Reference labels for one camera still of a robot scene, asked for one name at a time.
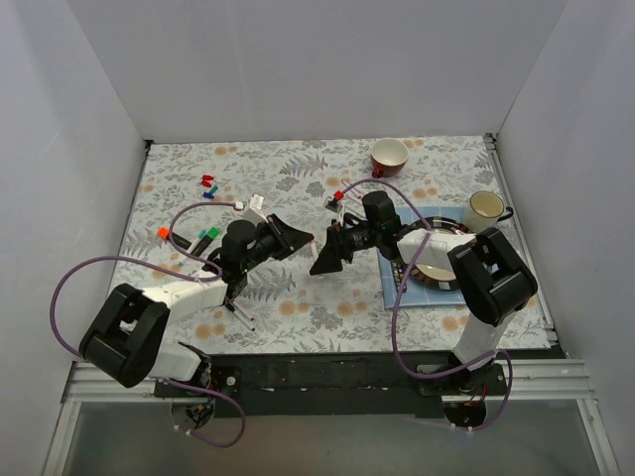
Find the green cap highlighter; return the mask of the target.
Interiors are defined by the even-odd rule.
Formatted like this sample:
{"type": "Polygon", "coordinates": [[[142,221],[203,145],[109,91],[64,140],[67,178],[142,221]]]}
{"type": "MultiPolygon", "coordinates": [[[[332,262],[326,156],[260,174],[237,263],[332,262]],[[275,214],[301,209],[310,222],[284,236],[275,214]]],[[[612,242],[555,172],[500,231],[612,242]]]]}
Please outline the green cap highlighter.
{"type": "Polygon", "coordinates": [[[198,235],[198,241],[190,253],[193,256],[200,257],[219,234],[220,229],[217,227],[211,227],[208,230],[201,231],[198,235]]]}

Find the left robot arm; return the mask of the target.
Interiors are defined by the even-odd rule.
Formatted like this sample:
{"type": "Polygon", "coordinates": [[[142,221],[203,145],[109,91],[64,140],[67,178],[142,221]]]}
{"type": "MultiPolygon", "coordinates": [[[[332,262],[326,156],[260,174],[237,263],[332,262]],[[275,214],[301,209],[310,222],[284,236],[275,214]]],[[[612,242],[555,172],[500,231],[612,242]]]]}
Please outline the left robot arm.
{"type": "Polygon", "coordinates": [[[136,289],[123,284],[111,292],[79,344],[79,355],[125,388],[145,378],[177,380],[192,397],[210,387],[206,355],[188,344],[164,341],[168,325],[200,310],[231,304],[261,263],[282,261],[314,239],[275,214],[255,225],[231,222],[209,264],[191,281],[136,289]]]}

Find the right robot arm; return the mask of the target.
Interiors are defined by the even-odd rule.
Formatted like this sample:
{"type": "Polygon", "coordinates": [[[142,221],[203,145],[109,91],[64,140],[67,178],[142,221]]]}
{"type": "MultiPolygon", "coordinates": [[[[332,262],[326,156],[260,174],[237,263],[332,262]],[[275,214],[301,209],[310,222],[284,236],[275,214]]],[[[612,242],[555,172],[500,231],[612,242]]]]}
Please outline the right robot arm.
{"type": "Polygon", "coordinates": [[[395,298],[400,301],[416,267],[451,272],[470,311],[468,322],[447,367],[433,374],[408,374],[418,380],[448,378],[457,392],[475,392],[485,381],[483,368],[501,352],[498,343],[508,322],[537,293],[535,276],[495,227],[448,234],[434,230],[426,218],[405,225],[383,190],[365,194],[362,206],[363,218],[345,214],[331,222],[311,275],[338,273],[355,253],[375,248],[384,259],[405,267],[395,298]]]}

